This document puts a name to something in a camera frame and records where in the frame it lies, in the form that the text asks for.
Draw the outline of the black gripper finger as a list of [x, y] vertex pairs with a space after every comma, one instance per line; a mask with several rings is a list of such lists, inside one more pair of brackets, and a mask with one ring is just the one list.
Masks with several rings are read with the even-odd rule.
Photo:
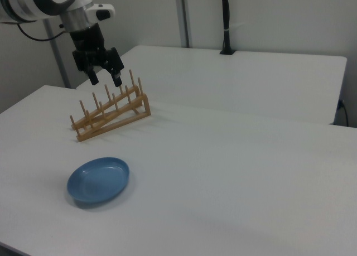
[[86, 51], [75, 50], [73, 51], [73, 57], [78, 70], [83, 71], [88, 76], [92, 85], [96, 85], [99, 80], [94, 71], [94, 67], [90, 61], [90, 56], [88, 53]]
[[102, 68], [111, 74], [115, 87], [122, 85], [121, 71], [124, 69], [124, 65], [116, 48], [113, 47], [105, 51]]

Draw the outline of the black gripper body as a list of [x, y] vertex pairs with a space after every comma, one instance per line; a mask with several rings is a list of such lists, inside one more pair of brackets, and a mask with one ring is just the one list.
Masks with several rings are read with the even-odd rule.
[[76, 48], [73, 51], [73, 57], [84, 56], [86, 52], [90, 55], [106, 57], [104, 37], [98, 23], [82, 31], [71, 32], [70, 36]]

